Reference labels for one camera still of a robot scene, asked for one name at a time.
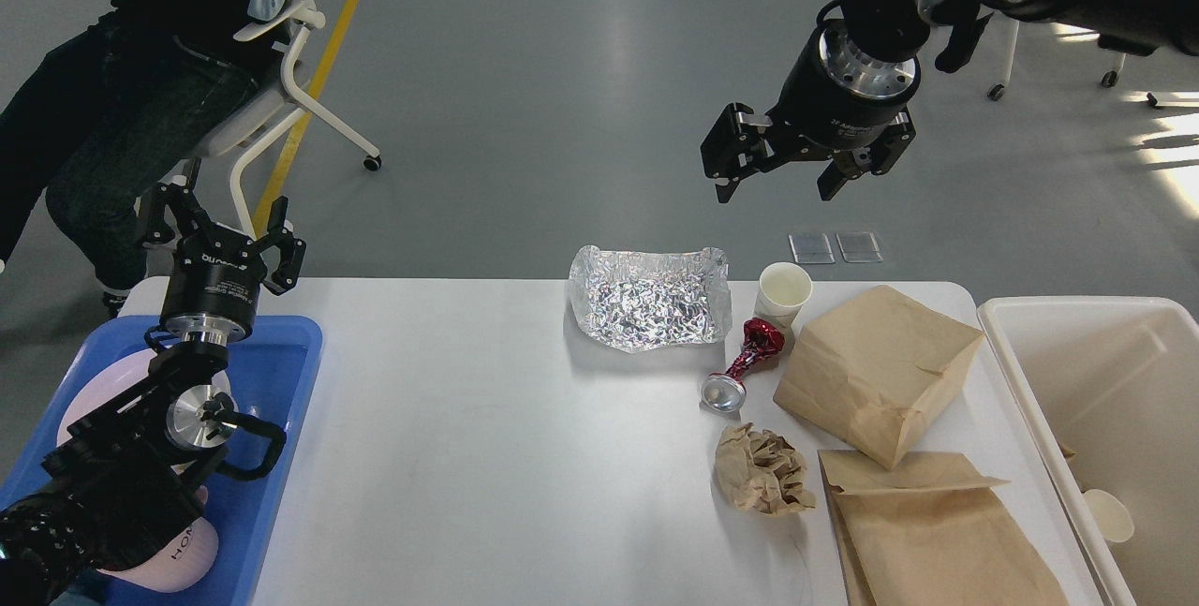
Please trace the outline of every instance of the person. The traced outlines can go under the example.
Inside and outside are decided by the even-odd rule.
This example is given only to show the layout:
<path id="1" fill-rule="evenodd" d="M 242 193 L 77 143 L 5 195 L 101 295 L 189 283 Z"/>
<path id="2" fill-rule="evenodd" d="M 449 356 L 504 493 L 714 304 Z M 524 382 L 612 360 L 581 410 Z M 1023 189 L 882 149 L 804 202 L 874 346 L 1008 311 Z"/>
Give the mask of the person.
<path id="1" fill-rule="evenodd" d="M 37 199 L 95 266 L 115 316 L 146 272 L 133 203 L 249 100 L 275 37 L 236 42 L 285 0 L 113 0 L 0 113 L 0 271 Z"/>

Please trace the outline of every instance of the black shoe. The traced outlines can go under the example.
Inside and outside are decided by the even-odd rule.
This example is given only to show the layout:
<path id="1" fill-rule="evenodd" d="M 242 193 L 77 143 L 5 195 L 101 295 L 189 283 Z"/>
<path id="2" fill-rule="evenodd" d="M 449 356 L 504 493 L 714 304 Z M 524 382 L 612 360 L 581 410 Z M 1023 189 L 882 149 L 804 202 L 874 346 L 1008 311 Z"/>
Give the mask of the black shoe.
<path id="1" fill-rule="evenodd" d="M 108 308 L 109 320 L 116 318 L 116 316 L 121 312 L 121 307 L 125 306 L 126 299 L 127 299 L 126 295 L 113 294 L 113 293 L 104 293 L 104 295 L 100 298 L 101 304 L 103 304 L 104 307 Z"/>

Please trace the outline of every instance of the gray floor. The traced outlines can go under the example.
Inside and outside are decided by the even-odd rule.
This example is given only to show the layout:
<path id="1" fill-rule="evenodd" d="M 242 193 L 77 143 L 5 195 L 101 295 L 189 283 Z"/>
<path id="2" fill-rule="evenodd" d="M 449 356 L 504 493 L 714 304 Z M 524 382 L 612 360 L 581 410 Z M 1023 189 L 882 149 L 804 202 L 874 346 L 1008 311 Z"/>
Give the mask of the gray floor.
<path id="1" fill-rule="evenodd" d="M 1199 114 L 1140 102 L 1147 89 L 1199 89 L 1199 62 L 1168 52 L 1131 60 L 1107 90 L 1108 54 L 1025 28 L 993 103 L 993 32 L 959 74 L 928 66 L 912 102 L 920 138 L 886 178 L 821 203 L 823 166 L 793 164 L 716 204 L 699 142 L 729 101 L 770 107 L 825 1 L 362 0 L 324 100 L 382 146 L 386 167 L 366 173 L 353 145 L 313 124 L 285 188 L 311 246 L 305 272 L 561 278 L 595 244 L 718 246 L 733 278 L 753 278 L 788 257 L 788 233 L 873 230 L 885 263 L 812 274 L 954 281 L 980 302 L 1161 295 L 1199 312 Z M 0 98 L 104 2 L 2 0 Z M 332 24 L 343 0 L 320 2 Z M 201 187 L 218 216 L 221 170 Z M 89 266 L 40 206 L 0 276 L 0 474 L 102 319 Z"/>

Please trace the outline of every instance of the blue tray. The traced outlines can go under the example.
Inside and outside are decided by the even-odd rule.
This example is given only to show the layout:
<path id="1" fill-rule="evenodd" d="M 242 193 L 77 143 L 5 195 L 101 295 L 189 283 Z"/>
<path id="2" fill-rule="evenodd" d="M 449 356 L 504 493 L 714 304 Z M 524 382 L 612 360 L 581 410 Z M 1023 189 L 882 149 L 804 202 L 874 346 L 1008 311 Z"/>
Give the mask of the blue tray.
<path id="1" fill-rule="evenodd" d="M 0 487 L 0 506 L 8 506 L 49 481 L 41 462 L 55 448 L 67 406 L 104 367 L 145 349 L 141 334 L 157 322 L 153 316 L 127 316 L 108 320 L 88 336 L 34 437 Z M 308 318 L 263 316 L 254 320 L 252 337 L 229 347 L 229 379 L 240 410 L 283 426 L 288 432 L 287 448 L 271 474 L 261 480 L 237 482 L 212 475 L 205 482 L 210 499 L 204 516 L 216 527 L 221 550 L 200 582 L 183 592 L 159 594 L 113 581 L 108 588 L 109 606 L 241 606 L 249 602 L 308 410 L 321 342 L 320 328 Z M 229 440 L 229 461 L 253 467 L 261 461 L 265 443 L 239 431 Z"/>

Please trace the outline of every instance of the white table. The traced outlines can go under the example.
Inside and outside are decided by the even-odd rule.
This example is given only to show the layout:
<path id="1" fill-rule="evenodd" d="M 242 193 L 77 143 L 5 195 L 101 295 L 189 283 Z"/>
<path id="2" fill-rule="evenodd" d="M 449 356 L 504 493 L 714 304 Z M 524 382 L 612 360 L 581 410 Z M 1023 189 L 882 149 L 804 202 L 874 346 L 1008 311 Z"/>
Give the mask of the white table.
<path id="1" fill-rule="evenodd" d="M 795 330 L 875 283 L 818 283 Z M 977 325 L 952 283 L 893 283 Z M 157 313 L 165 278 L 123 313 Z M 844 443 L 771 401 L 782 366 L 751 372 L 741 419 L 807 457 L 818 509 L 767 518 L 712 479 L 734 421 L 701 410 L 751 316 L 733 282 L 724 347 L 628 355 L 583 335 L 562 281 L 303 278 L 259 312 L 325 332 L 317 388 L 254 606 L 844 605 L 818 449 Z M 252 380 L 234 379 L 236 384 Z M 1101 604 L 994 356 L 917 449 L 962 451 L 1061 581 Z"/>

